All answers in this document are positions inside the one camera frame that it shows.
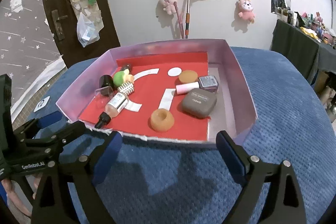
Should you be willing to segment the person's left hand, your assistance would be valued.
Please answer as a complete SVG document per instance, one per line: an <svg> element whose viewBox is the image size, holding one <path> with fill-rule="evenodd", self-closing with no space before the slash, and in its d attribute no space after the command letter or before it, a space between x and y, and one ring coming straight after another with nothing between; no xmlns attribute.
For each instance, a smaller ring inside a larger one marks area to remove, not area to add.
<svg viewBox="0 0 336 224"><path fill-rule="evenodd" d="M32 213L27 209L27 207L24 205L21 198L18 196L17 192L15 191L15 186L12 183L12 181L8 178L4 178L1 181L2 186L4 187L4 190L6 192L6 195L11 200L11 202L15 205L15 207L23 213L27 217L31 217Z"/></svg>

